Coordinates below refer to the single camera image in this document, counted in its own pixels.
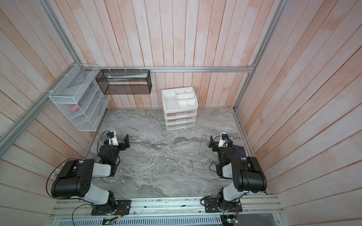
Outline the white plastic drawer organizer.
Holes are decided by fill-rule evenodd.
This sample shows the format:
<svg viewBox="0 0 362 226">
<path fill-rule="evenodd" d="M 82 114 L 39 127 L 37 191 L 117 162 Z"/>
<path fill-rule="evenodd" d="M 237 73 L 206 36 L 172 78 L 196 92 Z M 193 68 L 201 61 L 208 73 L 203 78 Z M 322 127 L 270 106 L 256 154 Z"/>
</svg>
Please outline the white plastic drawer organizer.
<svg viewBox="0 0 362 226">
<path fill-rule="evenodd" d="M 193 87 L 161 91 L 166 129 L 187 129 L 196 125 L 198 100 Z"/>
</svg>

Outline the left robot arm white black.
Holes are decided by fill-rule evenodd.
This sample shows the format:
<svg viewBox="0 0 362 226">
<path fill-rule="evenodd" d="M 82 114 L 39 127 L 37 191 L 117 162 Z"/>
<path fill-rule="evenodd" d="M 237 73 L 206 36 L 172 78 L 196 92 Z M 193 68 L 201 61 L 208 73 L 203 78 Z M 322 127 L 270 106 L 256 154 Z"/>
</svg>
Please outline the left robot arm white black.
<svg viewBox="0 0 362 226">
<path fill-rule="evenodd" d="M 94 159 L 68 159 L 55 178 L 50 197 L 56 199 L 80 199 L 91 207 L 92 216 L 128 215 L 130 200 L 117 200 L 112 191 L 104 190 L 92 183 L 93 178 L 108 178 L 116 174 L 121 162 L 120 152 L 130 147 L 129 136 L 118 142 L 114 131 L 106 131 L 107 139 L 98 148 L 100 162 Z"/>
</svg>

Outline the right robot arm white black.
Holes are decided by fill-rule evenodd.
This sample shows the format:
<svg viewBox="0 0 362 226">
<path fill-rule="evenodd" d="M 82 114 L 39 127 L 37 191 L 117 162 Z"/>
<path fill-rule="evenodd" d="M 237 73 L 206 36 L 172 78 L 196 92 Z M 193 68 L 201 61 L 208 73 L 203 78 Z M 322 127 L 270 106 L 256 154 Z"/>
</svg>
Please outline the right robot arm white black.
<svg viewBox="0 0 362 226">
<path fill-rule="evenodd" d="M 204 202 L 206 212 L 241 211 L 237 202 L 249 193 L 264 192 L 267 189 L 267 179 L 255 157 L 245 157 L 239 154 L 245 148 L 233 145 L 229 135 L 222 133 L 210 137 L 208 147 L 218 154 L 218 163 L 214 170 L 223 179 L 231 179 L 227 187 L 221 188 L 217 197 L 206 197 Z"/>
</svg>

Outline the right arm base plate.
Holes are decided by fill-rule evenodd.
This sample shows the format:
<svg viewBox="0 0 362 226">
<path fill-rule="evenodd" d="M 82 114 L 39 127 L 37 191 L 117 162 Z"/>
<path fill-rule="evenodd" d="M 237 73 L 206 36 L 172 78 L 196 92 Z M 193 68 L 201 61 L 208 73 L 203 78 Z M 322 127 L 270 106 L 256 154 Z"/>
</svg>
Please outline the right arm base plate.
<svg viewBox="0 0 362 226">
<path fill-rule="evenodd" d="M 239 199 L 234 199 L 231 202 L 223 198 L 206 196 L 200 200 L 200 204 L 204 206 L 206 213 L 240 213 L 243 212 Z"/>
</svg>

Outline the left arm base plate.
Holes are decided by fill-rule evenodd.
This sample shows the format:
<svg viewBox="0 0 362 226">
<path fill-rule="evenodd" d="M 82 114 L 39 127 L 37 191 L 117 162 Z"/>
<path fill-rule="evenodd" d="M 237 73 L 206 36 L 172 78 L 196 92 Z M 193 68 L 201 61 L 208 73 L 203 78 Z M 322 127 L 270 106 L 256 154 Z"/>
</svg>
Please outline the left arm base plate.
<svg viewBox="0 0 362 226">
<path fill-rule="evenodd" d="M 114 200 L 104 205 L 95 205 L 92 207 L 92 216 L 103 215 L 128 215 L 131 207 L 131 200 Z"/>
</svg>

